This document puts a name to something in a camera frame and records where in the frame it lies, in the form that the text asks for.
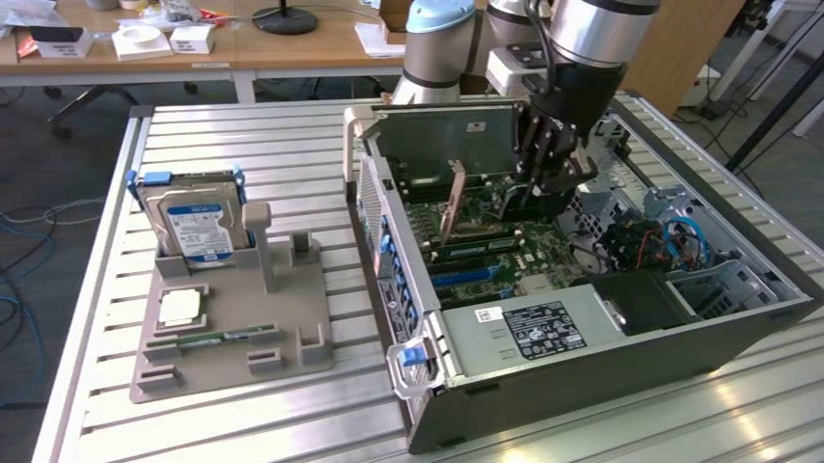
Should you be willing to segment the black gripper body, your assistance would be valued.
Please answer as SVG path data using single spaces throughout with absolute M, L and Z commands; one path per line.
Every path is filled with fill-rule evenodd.
M 556 65 L 546 90 L 530 96 L 530 105 L 542 114 L 576 125 L 582 143 L 589 143 L 592 127 L 606 111 L 626 75 L 628 64 L 594 68 L 580 63 Z

